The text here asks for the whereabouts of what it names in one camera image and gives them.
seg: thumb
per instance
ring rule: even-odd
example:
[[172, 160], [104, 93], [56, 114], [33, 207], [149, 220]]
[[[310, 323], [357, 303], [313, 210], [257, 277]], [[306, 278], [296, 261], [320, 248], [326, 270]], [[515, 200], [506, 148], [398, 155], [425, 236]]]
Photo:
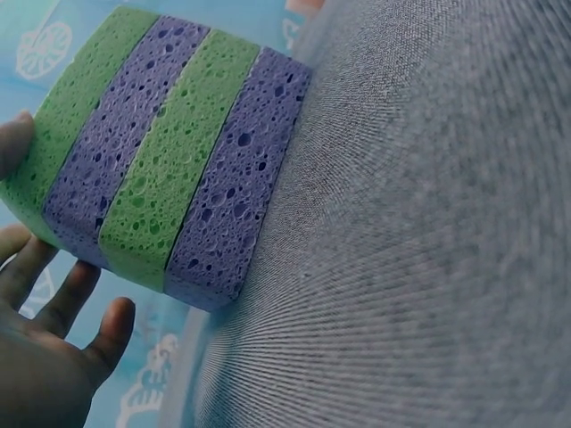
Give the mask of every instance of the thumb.
[[34, 120], [27, 111], [0, 126], [0, 180], [18, 168], [34, 136]]

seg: blue printed fabric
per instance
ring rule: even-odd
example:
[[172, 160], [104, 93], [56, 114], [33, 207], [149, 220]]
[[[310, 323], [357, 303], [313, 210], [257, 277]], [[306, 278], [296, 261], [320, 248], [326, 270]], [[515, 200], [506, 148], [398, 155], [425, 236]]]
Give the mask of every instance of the blue printed fabric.
[[[120, 3], [201, 22], [283, 53], [291, 50], [304, 20], [299, 8], [292, 7], [303, 0], [0, 0], [0, 121], [23, 109], [35, 111], [74, 53]], [[14, 221], [0, 203], [0, 226]], [[21, 309], [24, 316], [35, 316], [54, 295], [73, 261], [64, 253], [56, 258]], [[69, 340], [87, 345], [105, 308], [120, 295], [137, 304], [136, 329], [117, 371], [95, 396], [87, 428], [157, 425], [189, 311], [103, 273]]]

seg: white printed pattern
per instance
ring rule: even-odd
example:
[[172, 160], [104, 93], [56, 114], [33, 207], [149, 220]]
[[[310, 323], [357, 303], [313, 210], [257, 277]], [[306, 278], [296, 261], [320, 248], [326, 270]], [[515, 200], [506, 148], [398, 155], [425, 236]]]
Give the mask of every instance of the white printed pattern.
[[178, 348], [178, 338], [167, 334], [149, 352], [147, 364], [137, 374], [137, 381], [121, 398], [115, 428], [128, 428], [134, 415], [158, 412]]
[[20, 308], [20, 313], [28, 319], [35, 317], [39, 310], [42, 309], [54, 295], [54, 281], [52, 281], [49, 269], [46, 268], [36, 281], [36, 285], [34, 285], [34, 289], [26, 300], [26, 303]]
[[64, 22], [54, 22], [46, 26], [54, 13], [54, 7], [36, 29], [21, 36], [16, 53], [16, 71], [26, 80], [41, 78], [60, 63], [70, 50], [72, 32]]

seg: green sponge stripe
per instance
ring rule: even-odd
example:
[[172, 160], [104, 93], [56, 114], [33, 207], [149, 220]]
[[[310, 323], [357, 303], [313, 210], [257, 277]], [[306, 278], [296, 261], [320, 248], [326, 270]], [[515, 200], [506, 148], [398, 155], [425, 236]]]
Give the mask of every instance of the green sponge stripe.
[[162, 291], [164, 268], [259, 47], [213, 30], [155, 118], [103, 222], [112, 270]]
[[107, 18], [42, 103], [29, 156], [0, 185], [0, 196], [14, 215], [52, 245], [62, 247], [42, 219], [50, 186], [99, 97], [157, 19], [156, 14], [126, 7]]

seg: striped sponge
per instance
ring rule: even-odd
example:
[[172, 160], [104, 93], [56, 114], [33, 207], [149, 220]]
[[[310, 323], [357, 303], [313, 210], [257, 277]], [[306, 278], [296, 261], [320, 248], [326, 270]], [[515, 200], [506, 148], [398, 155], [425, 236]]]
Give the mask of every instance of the striped sponge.
[[36, 235], [200, 309], [235, 300], [310, 81], [281, 53], [117, 8], [0, 185]]

